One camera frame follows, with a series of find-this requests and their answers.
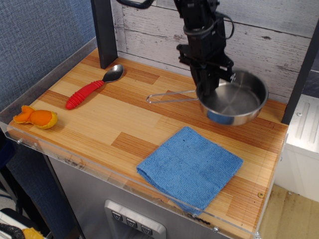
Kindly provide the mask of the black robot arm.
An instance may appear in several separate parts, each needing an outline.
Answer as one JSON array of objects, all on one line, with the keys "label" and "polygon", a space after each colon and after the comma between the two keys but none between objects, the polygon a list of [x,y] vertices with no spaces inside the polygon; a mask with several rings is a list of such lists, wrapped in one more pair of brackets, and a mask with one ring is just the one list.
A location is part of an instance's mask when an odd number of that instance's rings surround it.
[{"label": "black robot arm", "polygon": [[234,63],[224,52],[227,16],[216,11],[217,0],[176,0],[175,5],[188,39],[187,44],[177,46],[179,61],[190,67],[195,84],[209,96],[218,88],[219,80],[232,83],[236,79]]}]

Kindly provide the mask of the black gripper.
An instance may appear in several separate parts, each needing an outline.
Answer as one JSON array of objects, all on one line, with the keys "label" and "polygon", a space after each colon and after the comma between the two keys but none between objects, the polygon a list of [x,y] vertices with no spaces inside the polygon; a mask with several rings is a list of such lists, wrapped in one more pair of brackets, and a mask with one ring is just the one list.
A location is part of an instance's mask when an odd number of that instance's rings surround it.
[{"label": "black gripper", "polygon": [[195,85],[203,79],[203,94],[210,96],[219,86],[219,79],[233,82],[236,74],[233,72],[233,61],[225,54],[226,37],[224,19],[230,17],[215,12],[208,24],[199,29],[183,27],[187,36],[187,44],[179,44],[176,48],[180,53],[179,61],[190,67]]}]

